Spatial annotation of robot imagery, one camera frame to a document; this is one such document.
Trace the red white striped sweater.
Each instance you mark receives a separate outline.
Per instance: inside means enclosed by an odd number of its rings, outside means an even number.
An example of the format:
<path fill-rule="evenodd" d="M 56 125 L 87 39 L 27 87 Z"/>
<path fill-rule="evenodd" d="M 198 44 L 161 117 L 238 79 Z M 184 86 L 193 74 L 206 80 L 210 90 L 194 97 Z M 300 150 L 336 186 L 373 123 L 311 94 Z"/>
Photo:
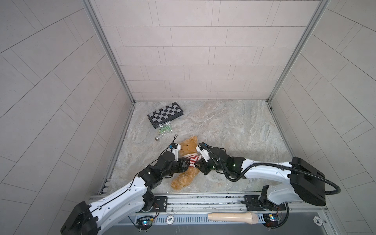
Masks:
<path fill-rule="evenodd" d="M 202 156 L 200 154 L 194 153 L 194 154 L 188 154 L 184 156 L 185 158 L 189 159 L 190 167 L 196 167 L 196 163 L 202 159 Z"/>

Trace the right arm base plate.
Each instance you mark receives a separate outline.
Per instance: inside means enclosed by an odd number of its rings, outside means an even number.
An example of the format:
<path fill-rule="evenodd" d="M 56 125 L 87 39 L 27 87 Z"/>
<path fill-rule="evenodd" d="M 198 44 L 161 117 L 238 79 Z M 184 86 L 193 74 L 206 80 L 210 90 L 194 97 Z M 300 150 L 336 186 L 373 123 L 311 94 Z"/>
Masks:
<path fill-rule="evenodd" d="M 244 200 L 241 201 L 247 208 L 247 211 L 285 211 L 286 205 L 274 204 L 270 202 L 266 197 L 258 195 L 246 195 Z"/>

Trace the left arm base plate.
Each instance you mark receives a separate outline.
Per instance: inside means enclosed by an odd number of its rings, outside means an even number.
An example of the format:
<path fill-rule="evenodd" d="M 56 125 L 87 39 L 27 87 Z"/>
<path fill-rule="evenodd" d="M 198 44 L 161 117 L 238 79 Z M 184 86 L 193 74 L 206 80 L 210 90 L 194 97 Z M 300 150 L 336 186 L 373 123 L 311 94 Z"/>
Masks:
<path fill-rule="evenodd" d="M 167 196 L 156 196 L 152 201 L 146 202 L 140 212 L 166 212 L 167 200 Z"/>

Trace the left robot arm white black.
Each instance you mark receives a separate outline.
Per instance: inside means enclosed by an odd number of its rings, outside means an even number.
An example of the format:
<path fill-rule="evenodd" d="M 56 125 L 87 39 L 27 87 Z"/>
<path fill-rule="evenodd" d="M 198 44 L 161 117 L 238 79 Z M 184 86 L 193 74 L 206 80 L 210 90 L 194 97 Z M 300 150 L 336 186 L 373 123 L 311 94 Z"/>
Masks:
<path fill-rule="evenodd" d="M 188 158 L 175 158 L 172 152 L 161 154 L 156 164 L 137 173 L 131 183 L 111 195 L 86 204 L 77 204 L 60 229 L 62 235 L 102 235 L 128 215 L 153 207 L 152 189 L 165 177 L 183 173 L 190 167 Z"/>

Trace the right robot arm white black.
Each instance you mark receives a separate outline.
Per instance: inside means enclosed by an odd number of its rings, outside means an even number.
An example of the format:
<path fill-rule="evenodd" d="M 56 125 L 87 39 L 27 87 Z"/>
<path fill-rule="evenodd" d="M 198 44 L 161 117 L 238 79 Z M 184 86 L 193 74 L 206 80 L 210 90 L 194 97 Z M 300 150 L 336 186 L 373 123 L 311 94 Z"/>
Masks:
<path fill-rule="evenodd" d="M 231 157 L 223 148 L 210 147 L 206 143 L 199 143 L 196 150 L 202 159 L 195 165 L 205 175 L 215 170 L 231 182 L 252 178 L 279 182 L 276 186 L 262 188 L 258 197 L 261 208 L 272 210 L 274 206 L 293 201 L 319 207 L 326 205 L 325 176 L 300 158 L 283 163 L 259 162 Z"/>

